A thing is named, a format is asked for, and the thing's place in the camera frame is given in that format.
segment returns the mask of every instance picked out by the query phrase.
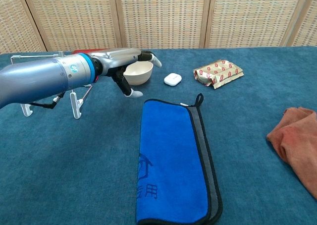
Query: red and white wrapper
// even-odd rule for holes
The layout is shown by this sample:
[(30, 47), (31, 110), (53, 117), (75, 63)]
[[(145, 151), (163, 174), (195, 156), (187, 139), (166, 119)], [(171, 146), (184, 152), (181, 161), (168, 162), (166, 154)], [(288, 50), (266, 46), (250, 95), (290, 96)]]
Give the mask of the red and white wrapper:
[(243, 70), (228, 60), (217, 60), (194, 69), (195, 80), (214, 89), (243, 76)]

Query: robotic arm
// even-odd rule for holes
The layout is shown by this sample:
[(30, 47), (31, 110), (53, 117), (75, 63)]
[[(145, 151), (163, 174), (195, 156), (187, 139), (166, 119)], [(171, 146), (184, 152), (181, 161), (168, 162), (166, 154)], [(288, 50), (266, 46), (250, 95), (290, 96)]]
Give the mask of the robotic arm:
[(153, 53), (134, 48), (78, 53), (8, 65), (0, 70), (0, 109), (11, 103), (28, 104), (88, 85), (99, 76), (111, 77), (127, 97), (142, 96), (141, 92), (131, 89), (123, 76), (127, 66), (136, 61), (150, 61), (161, 67), (161, 62)]

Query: red object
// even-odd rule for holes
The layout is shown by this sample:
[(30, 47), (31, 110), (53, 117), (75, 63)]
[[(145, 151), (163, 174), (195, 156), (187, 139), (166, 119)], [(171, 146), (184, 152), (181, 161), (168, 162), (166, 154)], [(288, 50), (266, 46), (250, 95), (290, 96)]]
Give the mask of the red object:
[(306, 108), (288, 108), (267, 135), (277, 154), (317, 199), (317, 115)]
[(109, 49), (109, 48), (80, 49), (80, 50), (73, 51), (73, 54), (76, 54), (76, 53), (91, 53), (91, 52), (96, 52), (96, 51), (101, 51), (101, 50), (106, 50), (106, 49)]

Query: blue towel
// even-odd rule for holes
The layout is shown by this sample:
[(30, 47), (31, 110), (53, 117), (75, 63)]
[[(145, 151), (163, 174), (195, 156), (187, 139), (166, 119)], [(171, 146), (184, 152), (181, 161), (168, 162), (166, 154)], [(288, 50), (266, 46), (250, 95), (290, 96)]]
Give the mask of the blue towel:
[(136, 222), (213, 224), (222, 202), (199, 106), (156, 99), (144, 103)]

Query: woven wall panel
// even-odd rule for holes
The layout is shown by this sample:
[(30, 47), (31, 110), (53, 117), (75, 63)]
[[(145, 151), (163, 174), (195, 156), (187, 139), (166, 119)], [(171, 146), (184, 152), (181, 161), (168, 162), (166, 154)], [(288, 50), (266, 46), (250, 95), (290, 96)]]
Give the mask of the woven wall panel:
[(53, 51), (115, 48), (109, 0), (30, 0)]
[(215, 0), (210, 48), (279, 46), (298, 0)]
[(204, 0), (121, 2), (128, 47), (199, 47)]
[(0, 0), (0, 53), (40, 52), (21, 0)]
[(317, 0), (313, 0), (293, 45), (317, 46)]

